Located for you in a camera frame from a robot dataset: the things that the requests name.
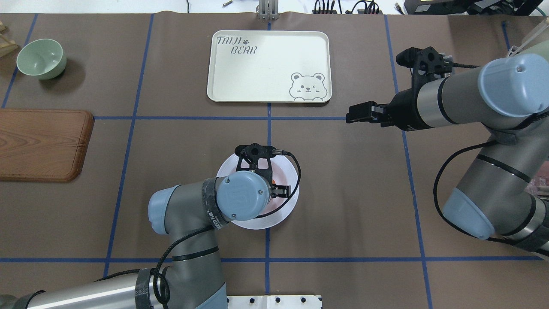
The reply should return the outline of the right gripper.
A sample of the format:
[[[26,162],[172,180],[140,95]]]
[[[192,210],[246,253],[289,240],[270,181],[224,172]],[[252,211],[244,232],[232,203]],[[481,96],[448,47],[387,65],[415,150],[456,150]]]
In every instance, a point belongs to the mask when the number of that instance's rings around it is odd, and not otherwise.
[[[417,96],[414,90],[400,91],[388,104],[374,101],[363,102],[349,107],[346,123],[369,122],[381,127],[396,126],[401,130],[422,130],[423,120],[417,109]]]

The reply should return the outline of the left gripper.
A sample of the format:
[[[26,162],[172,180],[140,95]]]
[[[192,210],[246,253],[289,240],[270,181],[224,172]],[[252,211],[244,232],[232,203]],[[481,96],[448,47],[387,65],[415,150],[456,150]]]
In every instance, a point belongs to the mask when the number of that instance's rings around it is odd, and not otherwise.
[[[272,166],[257,167],[257,174],[265,179],[269,187],[269,201],[273,198],[290,198],[292,197],[291,185],[273,185],[273,169]]]

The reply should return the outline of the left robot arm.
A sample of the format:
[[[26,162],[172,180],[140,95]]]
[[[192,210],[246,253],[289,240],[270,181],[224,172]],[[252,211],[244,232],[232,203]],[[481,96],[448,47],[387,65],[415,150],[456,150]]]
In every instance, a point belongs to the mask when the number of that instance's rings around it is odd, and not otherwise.
[[[299,184],[277,185],[257,170],[155,192],[148,218],[170,246],[152,268],[127,270],[76,288],[1,296],[3,309],[227,309],[216,231],[267,216],[274,198],[289,201]]]

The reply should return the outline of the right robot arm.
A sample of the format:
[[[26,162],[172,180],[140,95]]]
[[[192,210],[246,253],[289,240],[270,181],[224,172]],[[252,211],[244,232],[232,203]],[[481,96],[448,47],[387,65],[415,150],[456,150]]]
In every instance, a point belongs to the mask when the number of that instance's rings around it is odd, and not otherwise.
[[[526,187],[548,158],[548,61],[520,53],[471,65],[433,47],[396,57],[409,68],[410,89],[388,104],[355,104],[347,123],[369,122],[404,131],[480,123],[488,141],[453,153],[433,184],[434,206],[455,230],[548,257],[548,201]]]

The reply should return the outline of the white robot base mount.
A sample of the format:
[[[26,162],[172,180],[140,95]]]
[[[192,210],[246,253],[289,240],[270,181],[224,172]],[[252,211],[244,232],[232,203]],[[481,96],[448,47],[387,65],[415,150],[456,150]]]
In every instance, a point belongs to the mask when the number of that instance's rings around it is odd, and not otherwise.
[[[229,296],[229,309],[322,309],[322,297],[317,295]]]

